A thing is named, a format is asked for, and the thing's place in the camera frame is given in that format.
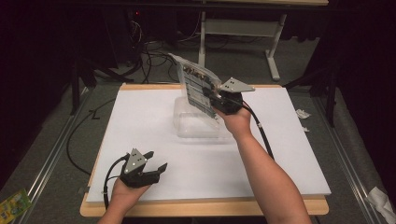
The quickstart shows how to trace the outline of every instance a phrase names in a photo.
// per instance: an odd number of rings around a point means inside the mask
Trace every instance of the table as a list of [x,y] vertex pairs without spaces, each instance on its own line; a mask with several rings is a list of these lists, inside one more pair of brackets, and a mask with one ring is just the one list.
[[[327,6],[328,0],[209,0],[210,2],[238,2],[254,4],[280,4],[280,5],[304,5],[304,6]],[[282,14],[279,21],[239,21],[207,19],[203,11],[201,13],[201,42],[199,48],[198,64],[205,66],[205,35],[249,35],[249,36],[269,36],[273,38],[270,49],[265,50],[265,57],[270,68],[274,81],[279,81],[280,76],[276,68],[274,54],[276,46],[282,34],[287,14]]]
[[[121,90],[177,90],[179,85],[123,85]],[[100,152],[93,167],[93,174]],[[88,193],[84,195],[80,213],[84,217],[100,217],[105,212],[103,203],[88,203]],[[329,206],[323,195],[305,196],[304,203],[309,215],[325,215]],[[225,217],[225,216],[262,216],[262,210],[254,198],[241,199],[199,199],[177,201],[139,202],[127,214],[128,217]]]

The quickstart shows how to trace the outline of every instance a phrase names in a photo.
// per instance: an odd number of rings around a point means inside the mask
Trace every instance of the white tissue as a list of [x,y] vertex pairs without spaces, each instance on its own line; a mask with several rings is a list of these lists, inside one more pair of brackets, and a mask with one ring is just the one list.
[[385,220],[389,224],[396,223],[396,215],[393,213],[392,206],[390,205],[390,201],[388,195],[382,192],[377,187],[373,188],[366,200],[375,206],[375,209],[381,213],[381,215],[385,218]]
[[310,114],[306,113],[305,111],[303,111],[302,109],[298,109],[296,110],[297,116],[300,119],[307,119],[309,118],[309,116],[311,116]]

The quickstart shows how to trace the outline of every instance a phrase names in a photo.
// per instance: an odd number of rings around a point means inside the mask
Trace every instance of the gray carpet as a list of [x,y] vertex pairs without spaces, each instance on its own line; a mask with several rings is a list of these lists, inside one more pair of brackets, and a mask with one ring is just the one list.
[[[236,37],[238,40],[248,42],[248,39]],[[228,77],[235,77],[250,84],[286,84],[297,77],[300,77],[309,58],[317,44],[317,41],[298,43],[295,39],[281,41],[276,52],[276,64],[281,76],[279,82],[273,82],[269,76],[268,65],[263,58],[262,45],[268,44],[268,39],[259,42],[241,43],[234,41],[222,49],[221,41],[209,42],[206,52],[206,67],[217,74],[220,79],[226,80]],[[193,62],[197,61],[198,51],[194,42],[179,44],[178,48],[161,46],[158,43],[149,46],[149,49],[156,49],[162,52],[170,51],[176,55],[185,57]],[[152,59],[151,64],[157,65],[163,58]],[[176,78],[175,68],[171,67],[168,74],[170,63],[152,66],[148,80],[150,82],[172,82]],[[141,82],[144,75],[141,71],[132,75],[135,81]],[[89,110],[95,109],[104,102],[113,99],[120,86],[118,82],[103,81],[98,78],[99,84],[95,89],[85,93],[88,96],[86,104],[81,109],[77,118],[77,124]],[[331,138],[328,126],[322,118],[322,111],[314,103],[314,100],[306,92],[306,87],[298,88],[290,92],[290,98],[295,108],[300,108],[312,116],[301,120],[309,133],[306,136],[318,158],[319,165],[325,174],[332,191],[332,195],[327,197],[330,206],[330,213],[320,216],[320,223],[370,223],[362,212],[359,201],[356,198],[346,171],[343,168],[336,150],[336,144]],[[370,163],[370,158],[365,154],[365,149],[359,141],[352,140],[351,135],[359,137],[354,129],[353,120],[350,119],[345,105],[342,103],[342,96],[337,96],[335,107],[335,130],[341,133],[340,139],[348,145],[350,150],[348,155],[353,159],[359,176],[367,189],[373,186],[382,188],[380,179]],[[52,147],[60,135],[66,122],[73,118],[70,117],[71,111],[71,90],[68,90],[61,103],[52,111],[47,120],[43,123],[42,131],[35,140],[31,149],[23,158],[11,178],[0,192],[0,200],[4,200],[8,195],[18,189],[29,189],[38,176],[46,158],[50,154]],[[103,134],[111,114],[113,103],[103,106],[96,113],[99,119],[86,119],[76,130],[70,141],[70,154],[75,163],[82,168],[90,171],[93,167],[97,152],[101,145]],[[48,181],[42,192],[38,192],[38,200],[34,209],[30,212],[29,218],[25,223],[95,223],[98,218],[82,217],[79,214],[79,207],[82,201],[82,189],[87,186],[89,177],[76,169],[67,159],[65,144],[59,160],[49,174]],[[235,218],[227,219],[227,223],[257,223],[256,219]],[[133,219],[133,223],[181,223],[180,219]],[[372,223],[384,223],[383,220]]]

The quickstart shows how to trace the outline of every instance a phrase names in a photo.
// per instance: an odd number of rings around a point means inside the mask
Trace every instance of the person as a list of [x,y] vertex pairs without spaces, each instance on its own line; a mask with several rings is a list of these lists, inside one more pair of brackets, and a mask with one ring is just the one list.
[[[228,131],[238,145],[249,184],[267,222],[311,223],[299,190],[253,136],[250,130],[250,113],[242,108],[236,114],[225,115],[214,109],[224,119]],[[98,223],[121,223],[128,210],[148,188],[129,189],[117,179],[110,205]]]

